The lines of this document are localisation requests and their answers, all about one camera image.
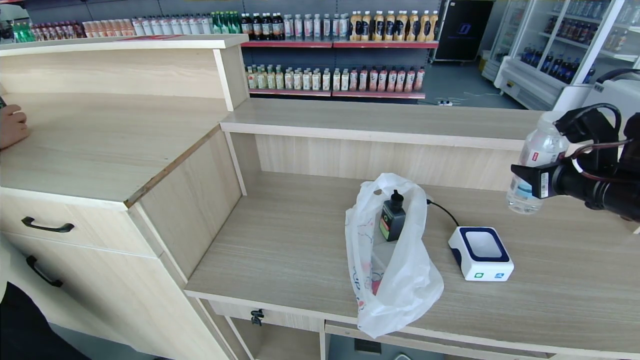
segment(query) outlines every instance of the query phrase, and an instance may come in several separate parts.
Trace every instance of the counter drawer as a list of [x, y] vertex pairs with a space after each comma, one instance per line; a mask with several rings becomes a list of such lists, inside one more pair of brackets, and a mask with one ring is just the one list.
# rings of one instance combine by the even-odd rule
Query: counter drawer
[[[259, 307], [229, 304], [226, 302], [209, 301], [211, 307], [218, 315], [251, 321], [252, 311], [260, 310]], [[311, 318], [304, 315], [294, 315], [280, 311], [272, 311], [262, 308], [263, 323], [292, 327], [295, 329], [321, 332], [324, 329], [324, 320]]]
[[126, 211], [2, 194], [0, 229], [74, 245], [154, 255], [148, 244], [140, 241]]

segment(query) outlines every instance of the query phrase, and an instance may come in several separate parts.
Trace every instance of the refrigerator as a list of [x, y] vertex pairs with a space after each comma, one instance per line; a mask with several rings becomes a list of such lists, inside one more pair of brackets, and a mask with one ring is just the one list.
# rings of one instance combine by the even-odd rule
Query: refrigerator
[[482, 76], [486, 79], [495, 80], [502, 58], [511, 52], [530, 3], [530, 0], [509, 0], [498, 28], [498, 35], [493, 41], [489, 59], [482, 71]]
[[493, 84], [528, 109], [566, 111], [639, 55], [640, 0], [531, 0]]

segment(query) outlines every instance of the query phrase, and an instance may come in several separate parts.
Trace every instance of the white plastic bag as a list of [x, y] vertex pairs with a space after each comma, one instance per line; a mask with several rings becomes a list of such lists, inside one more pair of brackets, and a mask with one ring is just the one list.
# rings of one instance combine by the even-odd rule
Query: white plastic bag
[[[398, 241], [387, 242], [378, 226], [382, 204], [394, 189], [404, 197], [406, 218]], [[426, 219], [424, 190], [391, 173], [362, 183], [356, 204], [346, 211], [344, 233], [358, 328], [372, 338], [417, 320], [442, 294], [442, 276], [422, 243]]]

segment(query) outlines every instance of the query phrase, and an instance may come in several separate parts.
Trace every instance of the black cable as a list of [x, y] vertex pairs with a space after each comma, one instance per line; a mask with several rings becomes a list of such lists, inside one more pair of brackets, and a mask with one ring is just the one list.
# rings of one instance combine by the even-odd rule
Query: black cable
[[458, 221], [456, 220], [456, 217], [454, 217], [453, 215], [451, 215], [451, 213], [450, 213], [447, 209], [445, 209], [445, 208], [441, 207], [439, 204], [437, 204], [437, 203], [435, 203], [435, 202], [433, 202], [433, 201], [431, 201], [431, 200], [427, 199], [427, 205], [431, 205], [431, 204], [434, 204], [435, 206], [438, 206], [440, 209], [443, 209], [443, 210], [444, 210], [444, 212], [446, 212], [446, 213], [451, 217], [451, 219], [453, 220], [453, 222], [455, 222], [455, 223], [456, 223], [456, 226], [460, 226], [460, 223], [458, 223]]

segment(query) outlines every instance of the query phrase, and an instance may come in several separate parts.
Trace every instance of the black drawer handle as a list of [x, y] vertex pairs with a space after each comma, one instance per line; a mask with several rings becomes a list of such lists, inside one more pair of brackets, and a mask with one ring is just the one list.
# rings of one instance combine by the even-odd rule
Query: black drawer handle
[[71, 229], [73, 229], [75, 227], [73, 224], [70, 224], [70, 223], [66, 223], [66, 224], [62, 225], [61, 227], [37, 226], [37, 225], [33, 225], [32, 224], [35, 220], [36, 219], [34, 219], [32, 217], [26, 217], [26, 218], [22, 219], [22, 223], [26, 227], [32, 227], [33, 229], [40, 229], [40, 230], [45, 230], [45, 231], [53, 231], [54, 233], [68, 233], [69, 231], [71, 231]]
[[264, 314], [262, 313], [262, 309], [253, 310], [251, 312], [251, 323], [262, 326], [262, 318], [264, 318]]
[[46, 281], [47, 284], [51, 285], [51, 286], [55, 286], [57, 288], [59, 288], [60, 286], [62, 286], [62, 281], [58, 280], [49, 280], [47, 279], [46, 276], [42, 275], [41, 272], [38, 271], [38, 269], [36, 269], [36, 261], [38, 261], [38, 259], [36, 259], [35, 256], [33, 255], [29, 255], [29, 257], [27, 258], [27, 265], [29, 265], [29, 267], [35, 271], [36, 274], [38, 274], [39, 277], [42, 278], [42, 280]]

